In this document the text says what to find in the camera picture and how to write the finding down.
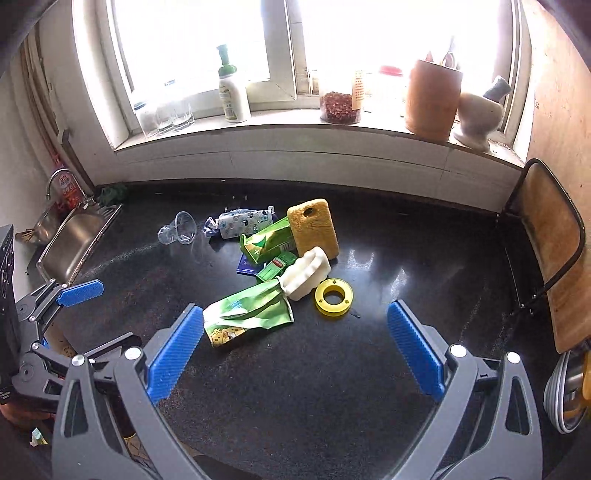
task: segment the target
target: terracotta utensil holder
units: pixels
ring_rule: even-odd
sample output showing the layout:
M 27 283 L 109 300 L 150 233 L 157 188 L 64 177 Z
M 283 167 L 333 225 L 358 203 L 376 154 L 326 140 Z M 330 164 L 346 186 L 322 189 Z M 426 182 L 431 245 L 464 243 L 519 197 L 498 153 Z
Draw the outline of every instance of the terracotta utensil holder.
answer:
M 410 73 L 406 127 L 429 140 L 447 141 L 460 101 L 463 73 L 417 60 Z

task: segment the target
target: blue gripper pad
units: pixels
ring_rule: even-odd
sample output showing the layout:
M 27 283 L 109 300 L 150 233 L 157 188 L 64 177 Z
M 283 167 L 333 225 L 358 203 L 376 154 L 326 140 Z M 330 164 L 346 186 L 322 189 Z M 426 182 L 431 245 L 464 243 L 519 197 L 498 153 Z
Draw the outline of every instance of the blue gripper pad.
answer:
M 104 291 L 105 288 L 100 280 L 91 280 L 62 290 L 56 302 L 62 307 L 71 307 L 83 301 L 100 297 Z
M 203 334 L 203 310 L 194 306 L 148 367 L 147 392 L 152 403 L 168 398 Z
M 440 401 L 445 393 L 443 364 L 398 301 L 388 306 L 387 319 L 390 335 L 404 355 L 421 391 Z

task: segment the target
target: red beans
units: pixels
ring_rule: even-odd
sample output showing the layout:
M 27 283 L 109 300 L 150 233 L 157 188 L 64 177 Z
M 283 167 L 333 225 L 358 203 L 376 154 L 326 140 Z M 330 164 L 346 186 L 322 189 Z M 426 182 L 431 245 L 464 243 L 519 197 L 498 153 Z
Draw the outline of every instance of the red beans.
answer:
M 320 97 L 320 117 L 332 124 L 356 124 L 361 120 L 361 108 L 353 110 L 353 98 L 348 93 L 330 92 Z

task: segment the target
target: faucet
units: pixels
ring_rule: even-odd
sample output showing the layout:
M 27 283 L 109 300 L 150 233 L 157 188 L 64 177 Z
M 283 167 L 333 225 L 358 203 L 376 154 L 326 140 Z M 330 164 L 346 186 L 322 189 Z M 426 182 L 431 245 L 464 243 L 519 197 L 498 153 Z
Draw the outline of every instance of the faucet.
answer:
M 56 178 L 60 173 L 63 173 L 63 172 L 68 172 L 68 173 L 70 173 L 70 175 L 72 175 L 72 179 L 74 180 L 74 183 L 76 184 L 78 189 L 82 192 L 82 195 L 84 195 L 84 204 L 88 205 L 89 203 L 91 203 L 92 197 L 89 197 L 86 194 L 84 189 L 80 186 L 80 183 L 78 182 L 78 179 L 76 178 L 76 174 L 73 171 L 71 171 L 69 168 L 58 168 L 54 173 L 51 174 L 51 177 L 49 177 L 49 180 L 47 180 L 47 187 L 45 190 L 45 198 L 47 200 L 51 199 L 51 193 L 50 193 L 51 182 L 53 182 L 53 179 Z

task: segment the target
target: stainless steel sink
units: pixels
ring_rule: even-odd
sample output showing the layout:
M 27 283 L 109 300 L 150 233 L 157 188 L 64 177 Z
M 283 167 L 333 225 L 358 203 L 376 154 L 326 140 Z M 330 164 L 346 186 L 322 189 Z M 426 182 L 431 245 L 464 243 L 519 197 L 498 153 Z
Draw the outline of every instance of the stainless steel sink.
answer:
M 70 285 L 121 207 L 94 204 L 72 210 L 37 261 L 41 276 Z

